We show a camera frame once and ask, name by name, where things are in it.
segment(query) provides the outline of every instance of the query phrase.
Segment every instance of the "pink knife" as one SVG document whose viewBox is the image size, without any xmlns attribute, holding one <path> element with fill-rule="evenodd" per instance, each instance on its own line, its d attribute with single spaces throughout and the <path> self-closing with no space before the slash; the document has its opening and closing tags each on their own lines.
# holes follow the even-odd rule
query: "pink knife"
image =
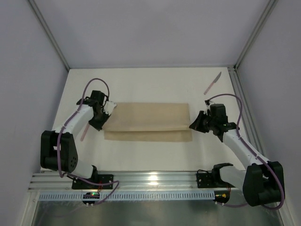
<svg viewBox="0 0 301 226">
<path fill-rule="evenodd" d="M 206 91 L 204 92 L 204 95 L 206 95 L 207 92 L 209 91 L 209 89 L 211 89 L 211 87 L 213 86 L 213 84 L 215 84 L 215 83 L 218 81 L 218 79 L 220 78 L 221 74 L 222 74 L 222 72 L 220 72 L 220 73 L 216 76 L 216 78 L 213 80 L 213 82 L 210 84 L 210 86 L 209 86 L 209 87 L 206 89 Z"/>
</svg>

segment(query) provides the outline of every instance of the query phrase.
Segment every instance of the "black mount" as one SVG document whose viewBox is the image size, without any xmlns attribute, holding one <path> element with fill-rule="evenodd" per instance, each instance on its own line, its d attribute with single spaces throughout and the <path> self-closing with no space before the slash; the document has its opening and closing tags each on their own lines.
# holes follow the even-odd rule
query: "black mount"
<svg viewBox="0 0 301 226">
<path fill-rule="evenodd" d="M 219 169 L 224 164 L 228 163 L 215 165 L 211 172 L 205 170 L 198 170 L 196 173 L 198 188 L 234 187 L 233 185 L 222 181 L 221 177 L 219 176 Z M 215 191 L 214 195 L 214 201 L 217 202 L 226 203 L 230 199 L 230 193 L 228 190 Z"/>
<path fill-rule="evenodd" d="M 285 193 L 283 168 L 277 161 L 268 162 Z M 250 206 L 279 202 L 281 194 L 278 184 L 264 165 L 248 166 L 243 185 L 243 193 Z"/>
<path fill-rule="evenodd" d="M 208 133 L 210 130 L 222 141 L 223 134 L 231 129 L 236 128 L 234 122 L 228 122 L 226 108 L 223 104 L 210 105 L 210 110 L 205 114 L 200 111 L 197 119 L 189 126 L 190 129 Z"/>
<path fill-rule="evenodd" d="M 98 174 L 96 166 L 93 166 L 93 173 L 90 179 L 87 179 L 90 182 L 96 184 L 107 184 L 114 180 L 113 174 Z M 83 189 L 99 189 L 102 190 L 111 190 L 113 189 L 113 185 L 106 185 L 106 186 L 96 186 L 88 184 L 80 179 L 73 178 L 72 189 L 73 190 L 83 190 Z"/>
<path fill-rule="evenodd" d="M 41 167 L 58 170 L 57 166 L 57 145 L 58 133 L 55 131 L 44 131 L 41 136 Z M 61 136 L 61 167 L 62 171 L 74 171 L 78 155 L 74 143 L 73 135 L 70 133 L 63 133 Z"/>
</svg>

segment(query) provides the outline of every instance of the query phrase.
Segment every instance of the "white wall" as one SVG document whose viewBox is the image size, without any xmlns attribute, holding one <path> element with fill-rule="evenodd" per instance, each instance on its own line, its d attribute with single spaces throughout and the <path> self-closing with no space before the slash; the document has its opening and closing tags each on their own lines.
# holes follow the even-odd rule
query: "white wall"
<svg viewBox="0 0 301 226">
<path fill-rule="evenodd" d="M 229 65 L 268 0 L 36 0 L 71 68 Z"/>
<path fill-rule="evenodd" d="M 67 71 L 25 0 L 0 1 L 0 222 L 13 226 Z"/>
<path fill-rule="evenodd" d="M 286 203 L 301 210 L 301 1 L 279 1 L 239 72 L 272 161 L 285 172 Z"/>
</svg>

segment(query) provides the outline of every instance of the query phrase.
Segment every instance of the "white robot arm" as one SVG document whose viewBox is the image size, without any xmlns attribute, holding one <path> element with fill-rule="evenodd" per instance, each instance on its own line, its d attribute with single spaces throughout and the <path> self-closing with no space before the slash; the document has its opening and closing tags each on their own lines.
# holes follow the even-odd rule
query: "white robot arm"
<svg viewBox="0 0 301 226">
<path fill-rule="evenodd" d="M 213 131 L 213 134 L 234 152 L 246 169 L 240 171 L 230 163 L 217 164 L 211 172 L 214 183 L 221 187 L 230 184 L 243 191 L 247 203 L 251 206 L 279 202 L 282 191 L 276 180 L 279 180 L 284 193 L 281 164 L 277 161 L 271 162 L 246 139 L 238 137 L 238 128 L 235 123 L 228 122 L 223 104 L 209 105 L 209 101 L 206 101 L 206 104 L 207 112 L 200 111 L 190 128 L 203 133 Z M 272 169 L 277 178 L 271 174 L 267 166 Z"/>
<path fill-rule="evenodd" d="M 60 162 L 63 172 L 70 173 L 75 177 L 89 179 L 91 182 L 99 183 L 97 179 L 97 168 L 78 158 L 74 140 L 81 129 L 89 123 L 100 131 L 102 126 L 110 117 L 116 104 L 108 99 L 100 91 L 93 90 L 91 97 L 86 97 L 80 110 L 66 126 L 64 123 L 53 131 L 44 131 L 41 136 L 41 166 L 46 169 L 58 170 L 57 161 L 57 139 L 64 127 L 60 139 Z"/>
</svg>

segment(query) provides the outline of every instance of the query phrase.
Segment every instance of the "purple cable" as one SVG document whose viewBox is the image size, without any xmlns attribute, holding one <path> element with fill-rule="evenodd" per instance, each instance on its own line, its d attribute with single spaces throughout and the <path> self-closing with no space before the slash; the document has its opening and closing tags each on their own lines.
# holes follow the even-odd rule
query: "purple cable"
<svg viewBox="0 0 301 226">
<path fill-rule="evenodd" d="M 280 204 L 276 207 L 268 207 L 268 206 L 265 206 L 265 205 L 262 205 L 264 208 L 268 209 L 268 210 L 278 210 L 280 209 L 282 206 L 283 206 L 283 203 L 284 203 L 284 191 L 283 191 L 283 187 L 278 179 L 278 177 L 276 176 L 276 174 L 274 173 L 274 171 L 272 170 L 272 168 L 260 157 L 260 156 L 257 156 L 256 152 L 254 152 L 252 150 L 252 148 L 246 143 L 246 141 L 241 137 L 240 133 L 239 133 L 239 123 L 240 123 L 240 120 L 241 120 L 241 117 L 242 117 L 242 112 L 243 112 L 243 102 L 242 100 L 236 96 L 236 95 L 233 95 L 233 94 L 230 94 L 230 93 L 225 93 L 225 94 L 219 94 L 219 95 L 216 95 L 210 99 L 208 99 L 209 101 L 216 98 L 216 97 L 221 97 L 221 96 L 232 96 L 232 97 L 235 97 L 238 101 L 239 101 L 239 117 L 238 117 L 238 120 L 237 120 L 237 124 L 236 124 L 236 133 L 237 133 L 237 136 L 239 137 L 239 139 L 241 140 L 241 142 L 246 146 L 246 148 L 252 153 L 252 155 L 254 155 L 255 157 L 257 157 L 257 159 L 259 159 L 259 161 L 261 161 L 264 166 L 268 169 L 268 171 L 272 174 L 272 176 L 274 177 L 278 187 L 279 187 L 279 190 L 280 190 L 280 195 L 281 195 L 281 200 L 280 200 Z M 228 204 L 224 204 L 224 206 L 228 206 L 228 207 L 233 207 L 233 208 L 238 208 L 238 207 L 243 207 L 243 206 L 246 206 L 247 203 L 245 204 L 241 204 L 241 205 L 228 205 Z"/>
</svg>

